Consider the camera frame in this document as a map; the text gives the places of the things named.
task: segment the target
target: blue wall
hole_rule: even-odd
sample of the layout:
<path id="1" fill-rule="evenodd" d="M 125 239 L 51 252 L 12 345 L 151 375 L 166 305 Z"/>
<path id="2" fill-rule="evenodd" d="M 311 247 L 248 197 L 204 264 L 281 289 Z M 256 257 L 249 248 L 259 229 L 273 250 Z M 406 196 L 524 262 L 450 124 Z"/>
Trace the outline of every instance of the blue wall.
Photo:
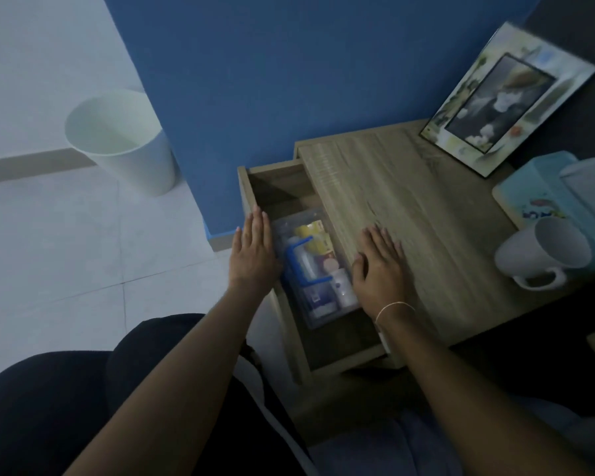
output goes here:
<path id="1" fill-rule="evenodd" d="M 106 0 L 211 234 L 242 223 L 236 167 L 429 117 L 539 0 Z"/>

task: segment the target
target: tissue box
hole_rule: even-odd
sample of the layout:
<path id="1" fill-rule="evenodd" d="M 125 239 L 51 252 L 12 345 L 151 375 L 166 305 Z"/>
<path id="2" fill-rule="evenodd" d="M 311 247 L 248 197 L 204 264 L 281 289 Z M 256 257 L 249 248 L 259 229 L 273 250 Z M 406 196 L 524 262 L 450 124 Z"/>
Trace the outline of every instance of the tissue box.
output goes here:
<path id="1" fill-rule="evenodd" d="M 568 151 L 541 155 L 494 187 L 492 195 L 519 229 L 542 217 L 571 220 L 593 249 L 593 260 L 581 270 L 591 273 L 595 272 L 595 216 L 560 178 L 560 171 L 575 162 L 577 157 Z"/>

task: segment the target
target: white wall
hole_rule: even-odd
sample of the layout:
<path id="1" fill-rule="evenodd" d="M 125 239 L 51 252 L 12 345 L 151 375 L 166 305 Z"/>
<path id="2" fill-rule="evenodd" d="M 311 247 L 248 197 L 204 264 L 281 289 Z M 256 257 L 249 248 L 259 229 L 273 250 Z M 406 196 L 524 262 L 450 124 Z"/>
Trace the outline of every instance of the white wall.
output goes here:
<path id="1" fill-rule="evenodd" d="M 77 103 L 140 86 L 103 0 L 0 0 L 0 158 L 66 147 Z"/>

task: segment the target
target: person's left hand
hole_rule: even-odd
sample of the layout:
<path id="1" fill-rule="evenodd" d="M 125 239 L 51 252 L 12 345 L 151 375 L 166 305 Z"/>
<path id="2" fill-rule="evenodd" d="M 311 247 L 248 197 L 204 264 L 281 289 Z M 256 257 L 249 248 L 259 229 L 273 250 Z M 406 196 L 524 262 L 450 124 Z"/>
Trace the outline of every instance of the person's left hand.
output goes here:
<path id="1" fill-rule="evenodd" d="M 255 206 L 244 228 L 236 229 L 229 259 L 229 287 L 245 288 L 265 296 L 282 272 L 273 252 L 271 222 L 266 212 Z"/>

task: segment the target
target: forearm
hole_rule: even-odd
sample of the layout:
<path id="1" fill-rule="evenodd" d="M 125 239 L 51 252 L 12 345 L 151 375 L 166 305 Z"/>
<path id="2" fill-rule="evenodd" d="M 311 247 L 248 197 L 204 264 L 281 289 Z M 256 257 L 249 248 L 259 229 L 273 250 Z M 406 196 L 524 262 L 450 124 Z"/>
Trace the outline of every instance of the forearm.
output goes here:
<path id="1" fill-rule="evenodd" d="M 190 474 L 264 294 L 230 288 L 123 403 L 66 474 Z"/>
<path id="2" fill-rule="evenodd" d="M 379 324 L 404 356 L 464 466 L 477 475 L 583 475 L 559 434 L 447 350 L 408 308 Z"/>

